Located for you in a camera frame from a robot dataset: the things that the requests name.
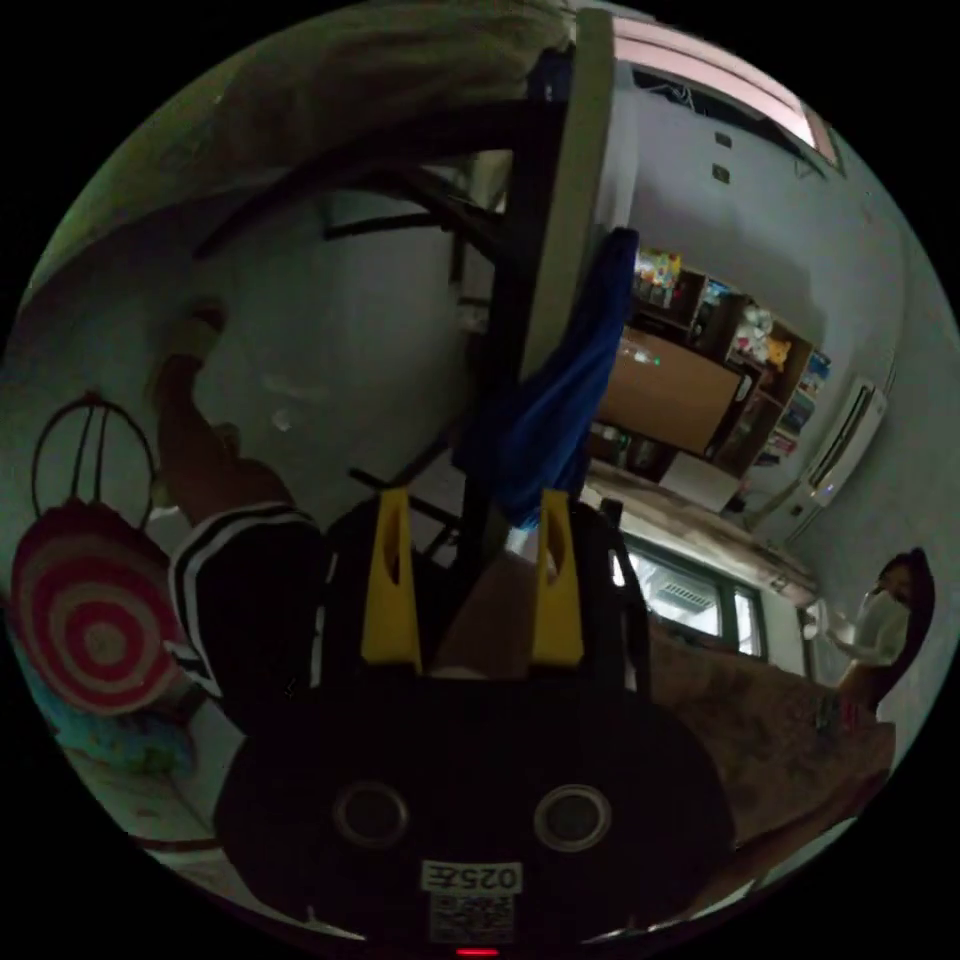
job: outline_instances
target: window frame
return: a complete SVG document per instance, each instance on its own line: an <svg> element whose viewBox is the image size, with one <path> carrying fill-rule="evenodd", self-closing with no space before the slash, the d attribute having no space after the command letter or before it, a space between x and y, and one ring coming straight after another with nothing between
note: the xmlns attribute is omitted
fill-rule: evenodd
<svg viewBox="0 0 960 960"><path fill-rule="evenodd" d="M763 615L763 598L761 591L749 583L732 577L715 567L698 563L690 557L674 553L666 547L657 543L644 540L634 534L623 531L623 540L628 554L638 554L651 563L661 566L672 567L678 573L684 573L699 580L705 580L717 592L718 603L720 607L720 636L715 637L712 634L697 630L694 627L688 627L684 624L671 620L671 628L689 639L692 643L699 646L713 647L722 649L726 653L736 653L744 657L752 657L755 660L767 662L769 660L769 648L767 645L766 620ZM753 606L754 618L757 629L757 647L756 653L746 653L740 649L740 634L737 620L736 593L739 592L745 596Z"/></svg>
<svg viewBox="0 0 960 960"><path fill-rule="evenodd" d="M668 82L679 82L724 99L748 117L763 117L788 141L795 142L807 163L813 165L806 155L809 150L846 177L830 125L792 90L759 67L715 43L656 20L641 21L615 14L612 19L618 60L662 76ZM815 169L822 174L819 167Z"/></svg>

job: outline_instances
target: metal bar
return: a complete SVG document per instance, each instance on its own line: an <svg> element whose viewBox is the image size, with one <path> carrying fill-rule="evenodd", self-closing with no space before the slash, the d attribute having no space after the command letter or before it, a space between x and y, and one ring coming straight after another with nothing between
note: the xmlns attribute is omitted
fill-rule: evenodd
<svg viewBox="0 0 960 960"><path fill-rule="evenodd" d="M394 484L380 480L364 470L352 469L349 470L348 473L350 477L362 483L365 487L369 487L371 490L378 492L381 490L390 490L394 486ZM440 507L435 507L432 503L427 503L426 500L421 500L419 497L408 496L408 499L410 506L413 507L414 510L422 513L425 517L436 520L437 523L453 527L455 530L460 528L461 521L458 516L449 513L447 510L441 510Z"/></svg>
<svg viewBox="0 0 960 960"><path fill-rule="evenodd" d="M423 452L418 453L391 481L393 487L409 487L447 449L447 431L444 430Z"/></svg>
<svg viewBox="0 0 960 960"><path fill-rule="evenodd" d="M544 115L562 116L562 104L510 100L458 107L380 128L301 164L243 204L196 249L203 260L282 210L319 193L356 184L388 168L444 157L512 150Z"/></svg>
<svg viewBox="0 0 960 960"><path fill-rule="evenodd" d="M369 220L345 223L340 227L329 227L324 231L323 238L340 240L343 237L360 237L366 233L386 233L390 230L410 230L416 227L449 229L438 223L432 213L407 213L396 217L371 217Z"/></svg>
<svg viewBox="0 0 960 960"><path fill-rule="evenodd" d="M456 531L452 530L450 527L444 527L428 544L427 549L423 551L423 556L427 560L432 560L436 552L441 548L445 547L450 541L451 535Z"/></svg>
<svg viewBox="0 0 960 960"><path fill-rule="evenodd" d="M385 182L393 182L397 193L429 211L442 229L462 236L498 269L533 270L520 251L509 242L509 233L500 229L500 215L452 195L452 185L427 170L408 168L386 170Z"/></svg>
<svg viewBox="0 0 960 960"><path fill-rule="evenodd" d="M563 134L565 114L541 115L524 131L510 169L503 231L527 262L540 260L553 182ZM489 309L489 325L477 371L477 395L490 396L516 383L523 361L536 288L536 273L497 270ZM457 548L457 566L464 576L475 575L485 558L496 553L506 540L510 525L471 480L463 498L463 528Z"/></svg>

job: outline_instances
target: desk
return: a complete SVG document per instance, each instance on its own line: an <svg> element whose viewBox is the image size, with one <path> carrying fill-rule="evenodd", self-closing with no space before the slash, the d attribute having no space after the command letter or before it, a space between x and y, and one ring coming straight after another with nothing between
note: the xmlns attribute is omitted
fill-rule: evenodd
<svg viewBox="0 0 960 960"><path fill-rule="evenodd" d="M569 102L517 100L417 117L368 133L293 170L205 240L204 259L291 205L325 191L384 179L438 225L456 230L494 263L495 279L477 398L537 370L560 342L599 241L629 221L639 131L627 64L614 60L608 13L577 14ZM510 150L502 218L436 189L422 166ZM404 482L411 471L401 474ZM502 546L505 521L472 484L459 521L458 564L476 571Z"/></svg>

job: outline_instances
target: brown wooden surface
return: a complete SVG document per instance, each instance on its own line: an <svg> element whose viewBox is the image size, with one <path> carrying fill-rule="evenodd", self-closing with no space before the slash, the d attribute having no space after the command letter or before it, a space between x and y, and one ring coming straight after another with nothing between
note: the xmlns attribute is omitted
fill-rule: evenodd
<svg viewBox="0 0 960 960"><path fill-rule="evenodd" d="M651 362L639 362L638 351ZM692 350L625 330L597 419L702 454L738 383L736 374Z"/></svg>

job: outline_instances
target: window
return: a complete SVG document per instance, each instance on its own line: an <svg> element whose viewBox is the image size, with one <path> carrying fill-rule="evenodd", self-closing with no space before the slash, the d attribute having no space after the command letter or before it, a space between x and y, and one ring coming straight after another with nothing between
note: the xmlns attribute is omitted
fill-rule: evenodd
<svg viewBox="0 0 960 960"><path fill-rule="evenodd" d="M721 94L740 104L749 116L764 118L789 131L843 172L824 121L795 94L762 70L712 43L660 23L613 18L618 60L633 63L667 80L676 78L694 88ZM687 106L696 109L693 98Z"/></svg>
<svg viewBox="0 0 960 960"><path fill-rule="evenodd" d="M627 538L630 565L647 606L669 620L684 639L713 640L752 657L765 656L763 614L756 590L714 570L645 541ZM612 560L614 583L623 571Z"/></svg>

